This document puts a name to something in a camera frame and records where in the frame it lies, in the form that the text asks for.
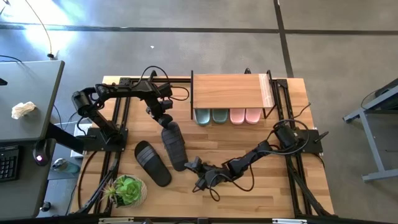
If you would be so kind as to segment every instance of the crumpled paper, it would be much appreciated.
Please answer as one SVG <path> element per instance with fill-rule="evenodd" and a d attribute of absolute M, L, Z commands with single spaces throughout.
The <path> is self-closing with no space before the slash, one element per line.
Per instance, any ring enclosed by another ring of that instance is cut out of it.
<path fill-rule="evenodd" d="M 34 110 L 35 107 L 36 105 L 30 101 L 27 103 L 18 103 L 12 108 L 11 117 L 14 119 L 19 119 L 21 116 L 24 116 L 25 114 Z"/>

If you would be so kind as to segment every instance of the potted plant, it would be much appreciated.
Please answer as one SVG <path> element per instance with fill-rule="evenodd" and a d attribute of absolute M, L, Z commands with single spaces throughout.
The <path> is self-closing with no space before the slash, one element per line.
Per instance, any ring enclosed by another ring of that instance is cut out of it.
<path fill-rule="evenodd" d="M 104 191 L 104 198 L 109 198 L 116 207 L 136 207 L 147 197 L 146 184 L 132 175 L 122 175 Z"/>

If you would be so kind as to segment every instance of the gray floor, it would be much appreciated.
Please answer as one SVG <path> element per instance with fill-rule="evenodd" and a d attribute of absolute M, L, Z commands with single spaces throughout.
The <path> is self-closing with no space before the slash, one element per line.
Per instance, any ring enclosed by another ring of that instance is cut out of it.
<path fill-rule="evenodd" d="M 10 2 L 0 21 L 37 22 L 24 1 Z M 46 24 L 278 29 L 273 0 L 30 2 Z M 290 30 L 398 30 L 398 1 L 279 2 Z M 148 65 L 172 75 L 188 75 L 190 70 L 236 73 L 250 67 L 252 72 L 271 69 L 275 77 L 287 76 L 279 34 L 50 31 L 50 36 L 53 51 L 66 63 L 56 100 L 64 121 L 74 112 L 74 91 L 99 83 L 104 75 L 140 75 Z M 336 214 L 397 222 L 398 179 L 362 182 L 361 175 L 376 171 L 376 165 L 359 121 L 345 124 L 341 118 L 368 93 L 398 77 L 398 35 L 326 32 L 286 38 L 294 77 L 305 79 L 314 122 L 320 131 L 330 132 L 323 147 Z M 0 46 L 1 54 L 26 61 L 47 60 L 49 51 L 41 27 L 0 30 Z M 46 200 L 61 209 L 48 215 L 63 214 L 76 180 L 51 181 L 57 182 L 49 185 Z M 65 191 L 64 197 L 54 194 L 59 190 Z"/>

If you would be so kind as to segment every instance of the gray desk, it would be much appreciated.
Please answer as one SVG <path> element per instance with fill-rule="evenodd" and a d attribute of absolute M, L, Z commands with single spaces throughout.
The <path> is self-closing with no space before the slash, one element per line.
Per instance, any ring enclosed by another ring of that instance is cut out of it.
<path fill-rule="evenodd" d="M 60 130 L 50 123 L 50 116 L 64 64 L 63 61 L 0 63 L 0 78 L 8 82 L 0 86 L 0 142 L 23 146 L 19 178 L 0 182 L 0 220 L 32 218 L 39 213 L 51 164 L 36 165 L 32 148 L 36 140 L 47 138 L 53 155 L 56 140 L 49 137 L 49 132 Z M 23 118 L 12 119 L 11 108 L 28 101 L 37 108 Z"/>
<path fill-rule="evenodd" d="M 398 86 L 391 88 L 389 91 L 364 105 L 363 108 L 359 108 L 343 118 L 347 123 L 352 122 L 356 118 L 360 118 L 362 121 L 378 169 L 377 172 L 363 175 L 362 179 L 365 182 L 398 177 L 398 169 L 387 169 L 379 153 L 381 149 L 386 152 L 397 151 L 398 113 L 397 111 L 373 111 L 381 103 L 393 97 L 398 97 Z"/>
<path fill-rule="evenodd" d="M 49 143 L 52 155 L 56 141 L 49 139 Z M 0 220 L 34 218 L 44 201 L 51 162 L 43 167 L 36 165 L 33 144 L 26 142 L 23 147 L 18 180 L 0 182 Z"/>
<path fill-rule="evenodd" d="M 0 86 L 0 142 L 45 137 L 64 64 L 63 61 L 0 63 L 0 78 L 8 82 Z M 13 119 L 12 107 L 28 101 L 36 109 Z"/>

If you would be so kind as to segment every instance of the shelf panel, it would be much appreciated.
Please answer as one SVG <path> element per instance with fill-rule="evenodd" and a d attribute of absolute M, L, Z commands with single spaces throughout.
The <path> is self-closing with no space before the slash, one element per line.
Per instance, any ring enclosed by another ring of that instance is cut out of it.
<path fill-rule="evenodd" d="M 194 74 L 193 108 L 271 108 L 266 74 Z"/>

